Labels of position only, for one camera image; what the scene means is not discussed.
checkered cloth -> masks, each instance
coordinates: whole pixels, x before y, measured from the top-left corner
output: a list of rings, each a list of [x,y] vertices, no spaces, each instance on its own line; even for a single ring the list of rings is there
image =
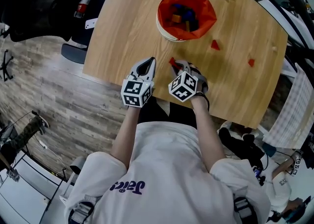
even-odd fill
[[[300,149],[314,123],[314,90],[299,65],[287,101],[263,141],[279,148]]]

wooden floor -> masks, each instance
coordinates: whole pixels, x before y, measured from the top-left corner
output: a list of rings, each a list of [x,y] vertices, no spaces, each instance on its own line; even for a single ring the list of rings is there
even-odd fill
[[[95,151],[109,152],[118,133],[126,108],[120,87],[82,73],[83,65],[61,55],[64,40],[46,36],[14,43],[0,38],[0,59],[6,49],[14,56],[9,72],[14,79],[0,80],[0,112],[2,120],[14,122],[31,110],[40,111],[51,124],[38,140],[45,143],[67,166],[78,156]],[[21,132],[27,115],[15,124]],[[223,120],[215,119],[217,125]],[[30,153],[55,172],[63,165],[33,137],[28,143]]]

plastic bottle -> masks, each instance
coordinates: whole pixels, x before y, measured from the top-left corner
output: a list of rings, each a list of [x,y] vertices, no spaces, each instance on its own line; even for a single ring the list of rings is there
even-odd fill
[[[80,0],[79,4],[78,4],[78,8],[76,10],[76,12],[74,13],[74,17],[76,18],[82,18],[84,17],[86,8],[89,4],[90,0]]]

table top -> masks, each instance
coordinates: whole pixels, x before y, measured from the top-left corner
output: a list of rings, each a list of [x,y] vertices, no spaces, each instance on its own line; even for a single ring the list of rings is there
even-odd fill
[[[217,15],[214,26],[200,39],[170,42],[156,27],[160,1],[106,0],[83,72],[121,85],[136,62],[154,56],[153,95],[181,104],[168,92],[173,79],[168,61],[185,59],[208,79],[210,114],[256,128],[280,75],[287,33],[254,0],[209,0]],[[213,39],[220,51],[210,47]],[[253,67],[250,58],[255,60]]]

orange bag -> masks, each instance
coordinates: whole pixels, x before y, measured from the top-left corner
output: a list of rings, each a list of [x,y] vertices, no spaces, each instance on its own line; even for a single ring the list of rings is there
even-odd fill
[[[194,10],[199,21],[199,28],[187,32],[171,23],[172,5],[178,3]],[[161,27],[180,40],[197,39],[203,36],[216,22],[214,8],[208,0],[162,0],[158,7],[158,20]]]

